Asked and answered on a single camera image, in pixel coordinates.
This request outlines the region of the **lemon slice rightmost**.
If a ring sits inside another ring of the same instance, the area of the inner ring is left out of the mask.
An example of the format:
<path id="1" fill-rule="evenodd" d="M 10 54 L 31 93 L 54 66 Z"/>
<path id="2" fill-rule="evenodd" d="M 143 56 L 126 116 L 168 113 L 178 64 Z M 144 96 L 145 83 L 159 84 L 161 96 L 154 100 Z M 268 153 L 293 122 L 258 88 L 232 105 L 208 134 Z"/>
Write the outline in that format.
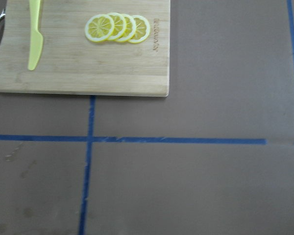
<path id="1" fill-rule="evenodd" d="M 136 23 L 136 31 L 131 39 L 128 40 L 129 43 L 139 44 L 145 41 L 151 32 L 151 26 L 147 18 L 141 15 L 132 15 Z"/>

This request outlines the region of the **lemon slice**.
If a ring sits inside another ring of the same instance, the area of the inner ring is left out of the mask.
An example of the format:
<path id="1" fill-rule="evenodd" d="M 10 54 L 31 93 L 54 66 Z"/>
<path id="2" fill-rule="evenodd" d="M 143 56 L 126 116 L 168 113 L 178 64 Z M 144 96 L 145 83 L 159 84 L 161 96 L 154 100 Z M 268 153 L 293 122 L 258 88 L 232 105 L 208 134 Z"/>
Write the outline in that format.
<path id="1" fill-rule="evenodd" d="M 107 14 L 92 16 L 85 24 L 86 38 L 95 43 L 108 40 L 115 28 L 113 19 Z"/>
<path id="2" fill-rule="evenodd" d="M 136 32 L 136 21 L 128 14 L 122 14 L 125 19 L 125 31 L 120 38 L 115 39 L 115 42 L 128 42 Z"/>
<path id="3" fill-rule="evenodd" d="M 151 32 L 151 26 L 147 18 L 141 15 L 132 15 L 136 23 L 136 31 L 131 39 L 128 40 L 129 43 L 139 44 L 145 41 Z"/>
<path id="4" fill-rule="evenodd" d="M 126 20 L 125 17 L 117 12 L 111 12 L 107 14 L 114 21 L 114 29 L 111 36 L 108 38 L 109 41 L 119 39 L 125 32 Z"/>

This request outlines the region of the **bamboo cutting board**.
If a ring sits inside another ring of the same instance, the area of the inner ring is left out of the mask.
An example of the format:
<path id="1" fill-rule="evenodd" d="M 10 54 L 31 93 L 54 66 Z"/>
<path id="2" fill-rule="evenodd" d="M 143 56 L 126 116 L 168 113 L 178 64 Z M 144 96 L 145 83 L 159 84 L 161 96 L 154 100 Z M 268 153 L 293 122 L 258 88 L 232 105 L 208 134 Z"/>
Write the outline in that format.
<path id="1" fill-rule="evenodd" d="M 30 71 L 29 2 L 9 0 L 0 44 L 0 92 L 166 97 L 170 11 L 168 0 L 44 0 L 44 44 L 36 69 Z M 146 17 L 149 37 L 139 44 L 89 41 L 86 22 L 110 12 Z"/>

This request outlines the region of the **lemon slice leftmost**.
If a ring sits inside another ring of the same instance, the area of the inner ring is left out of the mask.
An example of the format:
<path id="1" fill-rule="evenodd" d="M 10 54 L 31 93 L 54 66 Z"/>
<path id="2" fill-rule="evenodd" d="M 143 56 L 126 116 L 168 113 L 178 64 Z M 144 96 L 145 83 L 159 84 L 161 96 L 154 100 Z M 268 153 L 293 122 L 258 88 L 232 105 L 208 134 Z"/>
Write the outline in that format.
<path id="1" fill-rule="evenodd" d="M 113 19 L 107 14 L 92 16 L 85 24 L 86 38 L 95 43 L 108 40 L 115 28 Z"/>

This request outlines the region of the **yellow plastic knife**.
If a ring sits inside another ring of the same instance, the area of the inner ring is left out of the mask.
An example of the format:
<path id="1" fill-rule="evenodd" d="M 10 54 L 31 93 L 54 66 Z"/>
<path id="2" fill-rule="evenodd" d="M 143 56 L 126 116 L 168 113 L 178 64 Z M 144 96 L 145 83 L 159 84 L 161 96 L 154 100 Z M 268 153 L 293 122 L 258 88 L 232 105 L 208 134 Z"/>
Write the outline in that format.
<path id="1" fill-rule="evenodd" d="M 39 30 L 40 26 L 40 0 L 29 0 L 30 11 L 30 47 L 27 69 L 35 70 L 41 57 L 44 37 Z"/>

